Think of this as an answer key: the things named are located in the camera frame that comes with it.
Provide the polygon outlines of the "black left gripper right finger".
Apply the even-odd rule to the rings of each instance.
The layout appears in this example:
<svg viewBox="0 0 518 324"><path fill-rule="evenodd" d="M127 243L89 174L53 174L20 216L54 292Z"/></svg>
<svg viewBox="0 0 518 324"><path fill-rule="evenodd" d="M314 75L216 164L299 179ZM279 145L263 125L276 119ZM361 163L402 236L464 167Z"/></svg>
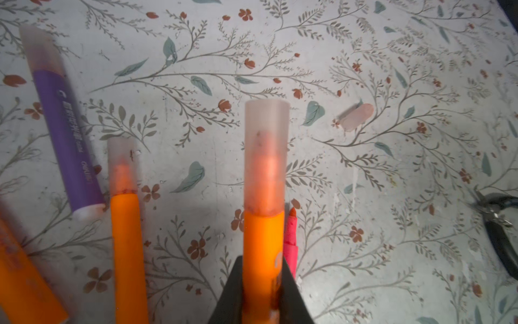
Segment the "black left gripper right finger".
<svg viewBox="0 0 518 324"><path fill-rule="evenodd" d="M285 259L281 275L280 324L314 324Z"/></svg>

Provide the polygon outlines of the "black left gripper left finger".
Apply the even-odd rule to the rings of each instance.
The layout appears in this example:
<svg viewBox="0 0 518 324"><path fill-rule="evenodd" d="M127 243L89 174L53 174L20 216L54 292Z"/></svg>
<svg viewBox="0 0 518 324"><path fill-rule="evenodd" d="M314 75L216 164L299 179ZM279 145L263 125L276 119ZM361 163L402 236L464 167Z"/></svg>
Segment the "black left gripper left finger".
<svg viewBox="0 0 518 324"><path fill-rule="evenodd" d="M234 263L208 324L241 323L243 305L242 268L243 257L239 256Z"/></svg>

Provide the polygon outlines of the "pink highlighter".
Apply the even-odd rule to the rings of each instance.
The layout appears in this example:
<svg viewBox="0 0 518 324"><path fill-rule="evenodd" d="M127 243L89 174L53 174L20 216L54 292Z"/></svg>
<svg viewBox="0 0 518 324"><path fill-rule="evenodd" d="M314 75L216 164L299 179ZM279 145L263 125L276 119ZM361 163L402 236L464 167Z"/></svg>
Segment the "pink highlighter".
<svg viewBox="0 0 518 324"><path fill-rule="evenodd" d="M297 240L298 217L295 207L292 207L286 217L283 256L287 262L291 275L296 278L298 267L298 240Z"/></svg>

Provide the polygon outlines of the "orange highlighter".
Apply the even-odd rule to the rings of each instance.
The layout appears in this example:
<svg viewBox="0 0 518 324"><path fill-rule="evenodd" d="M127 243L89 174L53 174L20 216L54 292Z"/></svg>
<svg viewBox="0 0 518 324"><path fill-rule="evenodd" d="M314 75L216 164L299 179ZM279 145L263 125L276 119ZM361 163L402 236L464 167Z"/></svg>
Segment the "orange highlighter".
<svg viewBox="0 0 518 324"><path fill-rule="evenodd" d="M115 322L148 323L134 141L113 137L107 144L115 272Z"/></svg>
<svg viewBox="0 0 518 324"><path fill-rule="evenodd" d="M1 308L10 323L67 323L69 314L9 229L1 209Z"/></svg>
<svg viewBox="0 0 518 324"><path fill-rule="evenodd" d="M244 213L242 323L278 323L284 213Z"/></svg>

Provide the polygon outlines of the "translucent pink pen cap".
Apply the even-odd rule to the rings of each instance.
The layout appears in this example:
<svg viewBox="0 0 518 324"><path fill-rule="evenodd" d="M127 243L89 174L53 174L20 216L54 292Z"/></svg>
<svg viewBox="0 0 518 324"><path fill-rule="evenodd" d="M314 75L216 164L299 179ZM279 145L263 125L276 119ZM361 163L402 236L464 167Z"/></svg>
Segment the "translucent pink pen cap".
<svg viewBox="0 0 518 324"><path fill-rule="evenodd" d="M374 106L364 103L350 109L340 120L339 125L345 132L352 132L374 115Z"/></svg>

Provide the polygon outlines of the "purple highlighter pen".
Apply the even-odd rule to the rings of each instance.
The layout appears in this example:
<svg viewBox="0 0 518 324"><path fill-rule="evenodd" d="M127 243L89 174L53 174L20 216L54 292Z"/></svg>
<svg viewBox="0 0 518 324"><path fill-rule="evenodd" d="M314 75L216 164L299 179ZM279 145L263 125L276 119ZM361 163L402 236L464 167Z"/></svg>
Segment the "purple highlighter pen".
<svg viewBox="0 0 518 324"><path fill-rule="evenodd" d="M76 98L61 55L52 36L44 30L23 24L19 32L72 215L79 220L100 217L105 199L81 131Z"/></svg>

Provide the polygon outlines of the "black pliers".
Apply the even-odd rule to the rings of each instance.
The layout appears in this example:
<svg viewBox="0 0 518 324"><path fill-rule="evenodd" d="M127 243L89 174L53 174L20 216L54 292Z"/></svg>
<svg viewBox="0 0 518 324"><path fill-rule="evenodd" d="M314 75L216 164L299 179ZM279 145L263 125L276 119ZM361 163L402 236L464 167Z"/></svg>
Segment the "black pliers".
<svg viewBox="0 0 518 324"><path fill-rule="evenodd" d="M513 224L500 214L505 209L517 209L517 197L505 194L485 196L476 187L472 190L472 196L475 200L472 207L482 216L496 256L507 273L517 279L517 252L505 231L506 228L512 228Z"/></svg>

